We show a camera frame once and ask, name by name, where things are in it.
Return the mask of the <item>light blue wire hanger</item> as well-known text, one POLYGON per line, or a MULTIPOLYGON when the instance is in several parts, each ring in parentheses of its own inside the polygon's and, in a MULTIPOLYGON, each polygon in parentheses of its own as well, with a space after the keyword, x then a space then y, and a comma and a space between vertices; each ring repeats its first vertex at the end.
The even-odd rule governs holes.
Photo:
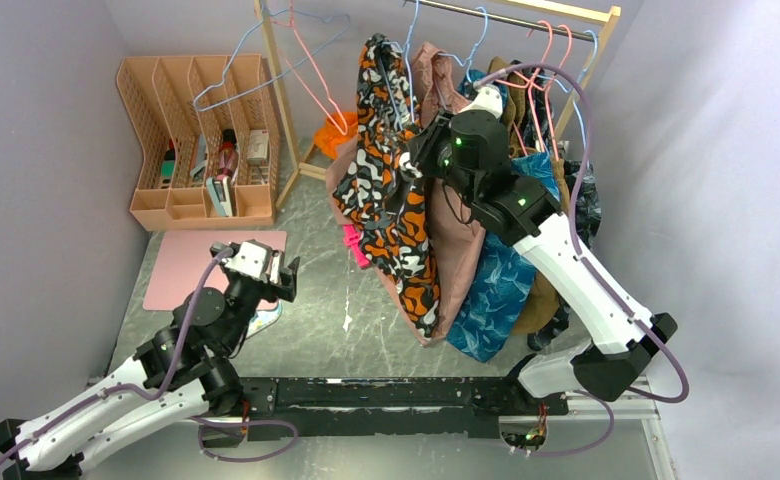
POLYGON ((407 93, 408 93, 407 99, 409 100, 407 111, 409 113, 411 122, 416 123, 418 117, 417 117, 416 95, 414 93, 414 88, 413 88, 413 69, 411 67, 411 43, 412 43, 413 33, 415 31, 415 27, 419 17, 421 1, 415 0, 412 1, 412 4, 414 5, 414 13, 407 27, 407 32, 404 38, 404 42, 401 44, 400 50, 401 50, 402 59, 405 66, 406 78, 407 78, 406 80, 407 93))

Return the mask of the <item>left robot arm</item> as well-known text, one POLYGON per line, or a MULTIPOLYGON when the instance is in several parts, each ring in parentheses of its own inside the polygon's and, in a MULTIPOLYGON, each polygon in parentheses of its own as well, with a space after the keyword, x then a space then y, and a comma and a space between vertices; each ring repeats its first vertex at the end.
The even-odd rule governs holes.
POLYGON ((172 322, 54 410, 0 422, 5 479, 78 479, 114 451, 184 419, 246 414, 231 362, 263 301, 291 302, 300 261, 264 245, 217 244, 172 322))

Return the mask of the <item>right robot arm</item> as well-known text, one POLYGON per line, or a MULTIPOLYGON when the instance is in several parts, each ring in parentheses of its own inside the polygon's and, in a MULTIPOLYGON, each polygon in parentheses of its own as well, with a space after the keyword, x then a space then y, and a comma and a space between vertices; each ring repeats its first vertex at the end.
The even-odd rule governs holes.
POLYGON ((508 137, 486 111, 441 111, 409 141, 403 156, 425 177, 451 187, 474 221, 540 271, 589 334, 570 350, 531 359, 505 389, 508 406, 528 414, 550 394, 578 390, 614 401, 637 390, 634 382, 657 354, 671 363, 682 386, 665 402, 686 399, 689 380, 667 345, 676 321, 668 313, 651 313, 629 295, 544 184, 513 171, 508 137))

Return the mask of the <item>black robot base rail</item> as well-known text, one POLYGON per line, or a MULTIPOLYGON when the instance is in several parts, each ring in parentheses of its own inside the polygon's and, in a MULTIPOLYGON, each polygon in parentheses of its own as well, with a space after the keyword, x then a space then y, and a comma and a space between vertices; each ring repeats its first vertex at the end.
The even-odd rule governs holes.
POLYGON ((243 377, 241 392, 207 417, 249 420, 247 440, 302 437, 465 434, 497 439, 509 418, 563 416, 563 393, 536 399, 505 377, 243 377))

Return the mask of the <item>orange camouflage shorts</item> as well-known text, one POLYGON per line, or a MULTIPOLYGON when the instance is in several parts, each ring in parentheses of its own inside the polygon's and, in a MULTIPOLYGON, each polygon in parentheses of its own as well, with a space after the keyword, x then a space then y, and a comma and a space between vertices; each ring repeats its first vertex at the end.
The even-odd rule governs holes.
POLYGON ((389 283, 408 325, 422 341, 438 329, 436 257, 426 227, 427 181, 404 159, 420 132, 410 120, 400 46, 369 37, 358 60, 355 157, 332 191, 343 217, 362 232, 361 251, 389 283))

